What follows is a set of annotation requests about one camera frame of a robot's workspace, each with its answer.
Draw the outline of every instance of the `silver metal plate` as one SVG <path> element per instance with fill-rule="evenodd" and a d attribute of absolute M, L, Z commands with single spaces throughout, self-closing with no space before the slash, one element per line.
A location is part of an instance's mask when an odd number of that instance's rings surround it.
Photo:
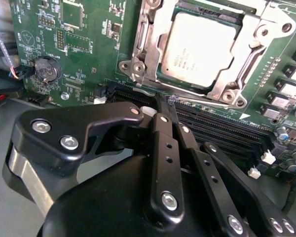
<path fill-rule="evenodd" d="M 162 73 L 209 87 L 219 72 L 229 67 L 235 35 L 233 27 L 178 13 L 162 60 Z"/>

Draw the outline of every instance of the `black connector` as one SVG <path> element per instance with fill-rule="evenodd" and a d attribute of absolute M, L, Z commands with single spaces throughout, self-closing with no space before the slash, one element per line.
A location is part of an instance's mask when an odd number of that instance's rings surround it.
<path fill-rule="evenodd" d="M 23 80 L 29 78 L 30 76 L 35 74 L 35 70 L 33 67 L 28 67 L 21 65 L 14 69 L 16 75 L 18 76 L 19 80 Z"/>
<path fill-rule="evenodd" d="M 38 106 L 44 106 L 48 102 L 48 96 L 41 95 L 35 92 L 28 92 L 26 101 Z"/>

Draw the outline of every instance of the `white arrow marking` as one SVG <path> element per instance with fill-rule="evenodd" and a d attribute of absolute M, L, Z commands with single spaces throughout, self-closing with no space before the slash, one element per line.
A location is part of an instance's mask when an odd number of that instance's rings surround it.
<path fill-rule="evenodd" d="M 250 116 L 251 116 L 251 115 L 248 115 L 248 114 L 243 113 L 243 114 L 240 116 L 239 119 L 245 119 L 245 118 L 250 117 Z"/>

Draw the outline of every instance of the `gray surface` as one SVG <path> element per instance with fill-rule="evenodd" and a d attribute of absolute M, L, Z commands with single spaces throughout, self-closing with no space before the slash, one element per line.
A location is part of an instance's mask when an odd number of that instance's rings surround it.
<path fill-rule="evenodd" d="M 33 237 L 36 236 L 43 223 L 43 216 L 34 203 L 12 191 L 3 181 L 1 170 L 9 144 L 15 118 L 30 107 L 9 101 L 0 107 L 0 237 Z M 83 181 L 104 168 L 119 162 L 128 156 L 130 151 L 116 157 L 102 157 L 83 164 L 78 172 L 78 180 Z M 280 208 L 285 203 L 289 187 L 269 177 L 260 177 L 258 184 L 261 189 Z M 296 202 L 289 213 L 296 224 Z"/>
<path fill-rule="evenodd" d="M 36 205 L 11 190 L 1 176 L 14 120 L 29 108 L 14 101 L 0 107 L 0 237 L 33 237 L 43 223 Z"/>

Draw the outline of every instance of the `black bracket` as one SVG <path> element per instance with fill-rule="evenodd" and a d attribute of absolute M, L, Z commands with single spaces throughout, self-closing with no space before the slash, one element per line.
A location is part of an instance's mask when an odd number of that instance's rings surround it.
<path fill-rule="evenodd" d="M 245 207 L 250 228 L 261 237 L 296 237 L 296 226 L 217 146 L 204 150 L 215 165 L 235 203 Z"/>

